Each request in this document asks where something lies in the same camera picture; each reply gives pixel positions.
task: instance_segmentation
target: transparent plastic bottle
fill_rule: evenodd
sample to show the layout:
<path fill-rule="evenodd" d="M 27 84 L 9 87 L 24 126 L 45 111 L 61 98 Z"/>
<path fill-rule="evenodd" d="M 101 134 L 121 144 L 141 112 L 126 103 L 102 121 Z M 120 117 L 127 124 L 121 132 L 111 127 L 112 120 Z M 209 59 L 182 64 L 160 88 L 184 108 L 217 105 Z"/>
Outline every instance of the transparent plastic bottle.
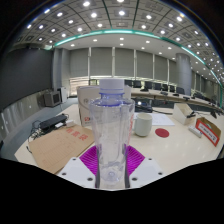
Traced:
<path fill-rule="evenodd" d="M 101 79 L 101 98 L 89 102 L 101 189 L 124 189 L 135 103 L 123 98 L 124 80 Z"/>

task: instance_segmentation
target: white table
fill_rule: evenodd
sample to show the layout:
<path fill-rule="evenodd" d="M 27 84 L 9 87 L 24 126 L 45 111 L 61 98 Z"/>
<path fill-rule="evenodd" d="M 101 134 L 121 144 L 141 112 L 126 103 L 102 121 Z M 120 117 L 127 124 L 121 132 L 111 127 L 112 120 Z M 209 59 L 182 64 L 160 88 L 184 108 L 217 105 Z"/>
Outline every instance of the white table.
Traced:
<path fill-rule="evenodd" d="M 158 108 L 157 110 L 169 113 L 173 111 L 173 109 L 166 108 Z M 69 114 L 69 119 L 73 119 L 76 124 L 81 125 L 78 105 L 72 105 L 61 113 Z M 184 126 L 176 121 L 172 115 L 167 116 L 174 122 L 175 126 L 153 126 L 147 137 L 139 137 L 132 132 L 130 145 L 135 147 L 145 157 L 155 159 L 167 175 L 190 165 L 215 160 L 224 143 L 224 116 L 217 115 L 217 119 L 215 119 L 209 115 L 210 113 L 202 113 L 208 114 L 207 116 L 201 116 L 213 122 L 222 131 L 220 141 L 216 147 L 204 135 L 198 138 L 191 133 L 188 130 L 188 126 Z M 168 130 L 170 133 L 169 137 L 161 138 L 157 136 L 155 134 L 157 128 Z M 19 162 L 37 166 L 26 146 L 28 146 L 27 141 L 15 153 L 16 158 Z"/>
<path fill-rule="evenodd" d="M 155 98 L 158 100 L 170 100 L 170 101 L 174 101 L 174 102 L 183 102 L 183 103 L 195 104 L 195 105 L 199 105 L 199 106 L 206 106 L 209 108 L 213 108 L 213 109 L 222 111 L 222 109 L 219 108 L 217 105 L 212 106 L 212 104 L 209 104 L 209 102 L 206 100 L 202 100 L 199 98 L 191 99 L 191 96 L 182 95 L 182 94 L 179 94 L 179 97 L 173 96 L 173 93 L 171 93 L 171 92 L 167 92 L 168 95 L 165 96 L 165 95 L 160 94 L 160 92 L 161 91 L 154 90 L 154 89 L 149 89 L 149 92 L 141 92 L 139 88 L 131 88 L 131 96 L 132 97 L 146 97 L 149 99 Z"/>

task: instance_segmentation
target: wall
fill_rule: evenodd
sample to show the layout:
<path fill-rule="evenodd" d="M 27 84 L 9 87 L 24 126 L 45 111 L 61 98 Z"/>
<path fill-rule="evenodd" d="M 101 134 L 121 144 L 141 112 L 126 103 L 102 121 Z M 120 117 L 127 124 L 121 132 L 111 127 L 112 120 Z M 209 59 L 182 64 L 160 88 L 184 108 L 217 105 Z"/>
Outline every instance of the wall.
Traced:
<path fill-rule="evenodd" d="M 205 94 L 206 94 L 206 97 L 208 97 L 208 98 L 211 98 L 212 96 L 214 96 L 214 83 L 213 82 L 206 80 Z"/>
<path fill-rule="evenodd" d="M 52 51 L 26 48 L 8 53 L 0 64 L 0 110 L 52 87 L 52 56 Z"/>
<path fill-rule="evenodd" d="M 136 69 L 137 79 L 154 79 L 171 84 L 178 83 L 175 61 L 167 60 L 167 58 L 158 55 L 153 56 L 151 53 L 140 50 L 136 50 L 136 59 L 134 55 L 134 50 L 115 48 L 115 77 L 134 79 L 134 69 Z M 55 77 L 55 82 L 69 90 L 70 78 L 88 77 L 88 75 L 90 75 L 90 78 L 95 78 L 94 76 L 112 76 L 112 48 L 84 48 L 70 51 L 55 49 L 54 64 L 56 73 L 60 71 L 59 73 L 61 74 L 58 78 Z M 195 74 L 192 71 L 192 94 L 194 91 L 199 91 L 208 98 L 214 96 L 214 88 L 212 87 L 213 89 L 211 89 L 210 82 L 207 82 L 199 74 Z"/>

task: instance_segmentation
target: magenta mat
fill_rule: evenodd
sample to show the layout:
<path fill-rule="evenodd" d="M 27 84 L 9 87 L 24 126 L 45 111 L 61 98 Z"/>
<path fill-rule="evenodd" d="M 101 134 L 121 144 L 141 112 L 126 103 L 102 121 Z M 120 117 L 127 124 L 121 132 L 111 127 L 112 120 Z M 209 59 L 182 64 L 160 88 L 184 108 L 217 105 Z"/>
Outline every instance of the magenta mat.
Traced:
<path fill-rule="evenodd" d="M 134 147 L 127 147 L 128 176 L 130 176 L 134 172 L 134 170 L 141 164 L 144 159 L 145 157 Z M 98 169 L 96 146 L 92 146 L 83 155 L 81 155 L 80 160 L 96 176 Z"/>

